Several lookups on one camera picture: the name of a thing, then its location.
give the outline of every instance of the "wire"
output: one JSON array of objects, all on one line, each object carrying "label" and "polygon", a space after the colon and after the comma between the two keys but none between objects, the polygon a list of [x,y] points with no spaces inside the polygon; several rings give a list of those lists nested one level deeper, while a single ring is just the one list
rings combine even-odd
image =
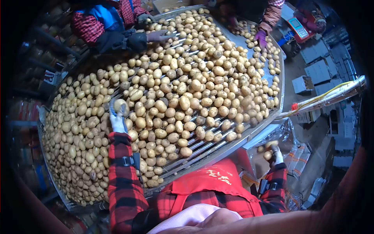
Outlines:
[{"label": "wire", "polygon": [[298,106],[296,110],[294,110],[294,111],[291,112],[290,114],[286,115],[285,117],[289,117],[289,116],[295,114],[297,111],[299,111],[299,110],[300,110],[301,108],[303,108],[304,106],[306,106],[306,105],[308,105],[308,104],[311,104],[311,103],[313,103],[313,102],[315,102],[315,101],[317,101],[317,100],[319,100],[319,99],[322,99],[322,98],[325,97],[327,94],[329,94],[329,93],[331,93],[332,91],[334,91],[335,89],[340,88],[340,87],[342,87],[343,85],[347,85],[347,84],[352,83],[352,82],[353,82],[353,81],[348,81],[348,82],[344,82],[344,83],[341,83],[341,84],[337,85],[336,87],[330,89],[330,90],[327,91],[326,93],[321,94],[321,95],[319,95],[319,96],[313,98],[312,100],[308,101],[307,103],[305,103],[305,104],[303,104],[303,105],[301,105],[301,106]]}]

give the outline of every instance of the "red plaid sleeve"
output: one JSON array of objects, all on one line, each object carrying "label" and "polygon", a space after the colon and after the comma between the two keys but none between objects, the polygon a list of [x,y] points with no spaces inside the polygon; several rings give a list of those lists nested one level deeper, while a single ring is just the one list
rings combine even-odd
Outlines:
[{"label": "red plaid sleeve", "polygon": [[273,204],[280,212],[286,211],[284,206],[284,197],[287,182],[286,164],[275,165],[267,174],[266,179],[269,183],[277,183],[276,190],[267,190],[261,195],[261,199],[266,203]]},{"label": "red plaid sleeve", "polygon": [[80,12],[73,14],[71,29],[77,37],[90,46],[95,46],[96,40],[105,32],[104,24],[96,20],[94,16]]},{"label": "red plaid sleeve", "polygon": [[[109,134],[109,158],[131,156],[131,139],[126,133]],[[131,233],[132,220],[148,209],[143,189],[134,167],[111,164],[109,168],[109,211],[112,233]]]},{"label": "red plaid sleeve", "polygon": [[273,30],[272,27],[274,27],[278,20],[281,18],[281,12],[284,2],[285,0],[268,1],[268,6],[265,9],[262,21],[258,26],[259,29],[264,30],[268,34],[271,33],[271,31]]},{"label": "red plaid sleeve", "polygon": [[140,16],[141,14],[144,14],[144,13],[149,14],[148,11],[144,10],[143,8],[141,8],[141,2],[140,2],[140,0],[133,0],[132,1],[132,5],[134,6],[134,18],[135,19],[138,16]]}]

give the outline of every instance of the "plastic bag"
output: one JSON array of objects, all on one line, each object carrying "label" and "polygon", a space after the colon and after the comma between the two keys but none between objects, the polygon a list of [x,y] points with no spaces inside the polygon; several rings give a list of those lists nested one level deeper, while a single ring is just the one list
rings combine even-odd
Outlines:
[{"label": "plastic bag", "polygon": [[294,126],[289,118],[275,120],[237,150],[237,161],[246,170],[246,175],[259,182],[270,170],[269,163],[263,158],[264,152],[257,152],[257,147],[278,140],[279,148],[286,159],[290,152],[296,152],[301,146],[295,137]]}]

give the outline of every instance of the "plaid jacket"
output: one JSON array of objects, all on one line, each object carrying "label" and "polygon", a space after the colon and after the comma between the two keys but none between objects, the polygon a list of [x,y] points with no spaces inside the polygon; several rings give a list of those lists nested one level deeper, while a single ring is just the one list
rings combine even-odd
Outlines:
[{"label": "plaid jacket", "polygon": [[268,6],[265,9],[264,16],[261,23],[258,25],[259,29],[264,30],[267,34],[270,34],[272,28],[276,25],[278,20],[281,18],[281,11],[285,0],[269,0]]},{"label": "plaid jacket", "polygon": [[[118,15],[123,20],[125,29],[129,29],[134,26],[137,21],[137,17],[141,14],[149,14],[149,12],[141,8],[140,0],[132,0],[134,12],[131,10],[129,0],[120,0],[118,2],[108,0],[108,2],[110,2],[117,10]],[[73,14],[70,25],[73,33],[90,46],[94,46],[98,37],[105,32],[104,24],[96,20],[94,16],[84,15],[80,12],[75,12]]]},{"label": "plaid jacket", "polygon": [[[130,156],[132,153],[131,140],[126,133],[111,133],[109,157],[111,159]],[[113,233],[131,233],[134,217],[149,208],[143,196],[143,189],[136,175],[134,167],[123,167],[111,164],[109,169],[109,210],[110,225]],[[286,211],[284,206],[286,186],[286,166],[284,163],[276,165],[267,174],[270,183],[278,183],[277,190],[268,190],[261,196],[260,206],[263,214]],[[172,194],[168,186],[157,196],[157,213],[160,222],[169,218],[176,195]],[[243,218],[253,217],[249,202],[242,197],[223,194],[217,191],[197,192],[189,195],[183,209],[195,204],[211,204],[238,212]]]}]

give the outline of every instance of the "pile of potatoes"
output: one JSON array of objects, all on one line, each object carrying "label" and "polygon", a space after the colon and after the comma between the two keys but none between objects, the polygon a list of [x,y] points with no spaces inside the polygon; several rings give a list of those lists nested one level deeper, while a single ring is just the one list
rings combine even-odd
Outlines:
[{"label": "pile of potatoes", "polygon": [[[130,109],[125,124],[132,151],[141,156],[137,175],[145,188],[163,183],[167,163],[192,155],[189,138],[219,142],[229,132],[226,141],[239,139],[279,105],[279,78],[272,84],[262,79],[267,56],[256,51],[248,59],[248,50],[227,40],[207,13],[185,11],[150,24],[146,33],[168,29],[178,37],[61,85],[42,141],[53,180],[67,198],[83,206],[108,200],[108,103],[118,92],[114,109],[124,102]],[[222,132],[206,131],[212,127]]]},{"label": "pile of potatoes", "polygon": [[68,77],[46,115],[42,143],[52,179],[82,206],[108,201],[110,85],[100,70],[75,82]]}]

